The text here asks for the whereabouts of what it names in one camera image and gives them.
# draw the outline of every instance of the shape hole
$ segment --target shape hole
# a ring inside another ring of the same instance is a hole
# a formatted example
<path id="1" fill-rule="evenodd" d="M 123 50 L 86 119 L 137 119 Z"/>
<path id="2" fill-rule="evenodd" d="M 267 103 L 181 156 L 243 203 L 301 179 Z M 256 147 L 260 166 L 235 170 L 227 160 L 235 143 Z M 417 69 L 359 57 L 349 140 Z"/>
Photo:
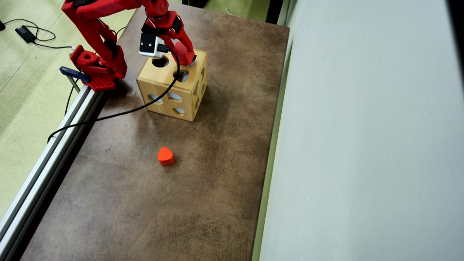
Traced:
<path id="1" fill-rule="evenodd" d="M 182 108 L 173 108 L 173 111 L 175 112 L 175 114 L 179 115 L 179 116 L 184 116 L 184 109 Z"/>
<path id="2" fill-rule="evenodd" d="M 195 89 L 193 90 L 193 95 L 197 95 L 198 92 L 198 81 L 197 84 L 195 85 Z"/>
<path id="3" fill-rule="evenodd" d="M 174 78 L 176 78 L 177 81 L 183 83 L 187 81 L 188 78 L 188 71 L 187 70 L 180 70 L 179 75 L 177 75 L 177 71 L 173 73 Z"/>
<path id="4" fill-rule="evenodd" d="M 163 55 L 160 59 L 152 59 L 151 63 L 158 68 L 163 68 L 169 64 L 169 59 Z"/>
<path id="5" fill-rule="evenodd" d="M 148 98 L 150 98 L 153 101 L 154 99 L 158 98 L 158 95 L 149 94 Z M 163 99 L 159 99 L 155 102 L 155 104 L 162 104 L 162 103 L 163 103 Z"/>
<path id="6" fill-rule="evenodd" d="M 203 69 L 201 70 L 201 81 L 203 81 L 204 78 L 205 78 L 205 68 L 203 67 Z"/>
<path id="7" fill-rule="evenodd" d="M 182 101 L 182 97 L 180 95 L 178 95 L 178 94 L 168 92 L 168 95 L 169 95 L 170 100 L 174 100 L 175 102 L 181 102 Z"/>

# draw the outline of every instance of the orange shape block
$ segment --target orange shape block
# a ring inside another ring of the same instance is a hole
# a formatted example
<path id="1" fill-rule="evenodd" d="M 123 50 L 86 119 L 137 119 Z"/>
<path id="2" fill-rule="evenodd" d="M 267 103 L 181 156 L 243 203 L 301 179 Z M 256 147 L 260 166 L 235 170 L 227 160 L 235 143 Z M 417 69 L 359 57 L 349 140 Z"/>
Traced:
<path id="1" fill-rule="evenodd" d="M 163 166 L 168 166 L 174 163 L 174 155 L 170 149 L 162 147 L 158 152 L 158 160 Z"/>

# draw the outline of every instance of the green carpet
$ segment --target green carpet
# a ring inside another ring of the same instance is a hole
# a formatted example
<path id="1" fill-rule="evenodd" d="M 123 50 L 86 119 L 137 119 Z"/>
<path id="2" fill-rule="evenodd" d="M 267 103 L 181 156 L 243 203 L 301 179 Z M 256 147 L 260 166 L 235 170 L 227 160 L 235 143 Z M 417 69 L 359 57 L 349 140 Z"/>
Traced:
<path id="1" fill-rule="evenodd" d="M 270 0 L 209 0 L 205 9 L 221 13 L 229 12 L 241 17 L 258 21 L 266 21 L 267 9 Z M 169 2 L 181 3 L 182 0 L 169 0 Z"/>

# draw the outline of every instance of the power adapter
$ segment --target power adapter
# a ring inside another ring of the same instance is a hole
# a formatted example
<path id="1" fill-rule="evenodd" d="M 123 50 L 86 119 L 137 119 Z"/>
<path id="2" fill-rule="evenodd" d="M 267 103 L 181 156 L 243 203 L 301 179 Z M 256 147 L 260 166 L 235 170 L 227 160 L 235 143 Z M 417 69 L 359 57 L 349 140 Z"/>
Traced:
<path id="1" fill-rule="evenodd" d="M 26 41 L 26 43 L 30 43 L 37 39 L 37 37 L 35 37 L 35 35 L 25 26 L 20 26 L 16 28 L 15 31 L 24 39 L 24 41 Z"/>

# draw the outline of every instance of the white wall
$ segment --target white wall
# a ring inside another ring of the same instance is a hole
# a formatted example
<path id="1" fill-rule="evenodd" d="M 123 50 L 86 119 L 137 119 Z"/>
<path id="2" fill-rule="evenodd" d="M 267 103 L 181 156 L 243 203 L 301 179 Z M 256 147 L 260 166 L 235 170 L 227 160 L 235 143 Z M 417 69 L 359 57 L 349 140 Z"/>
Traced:
<path id="1" fill-rule="evenodd" d="M 464 93 L 439 0 L 299 0 L 260 260 L 464 260 Z"/>

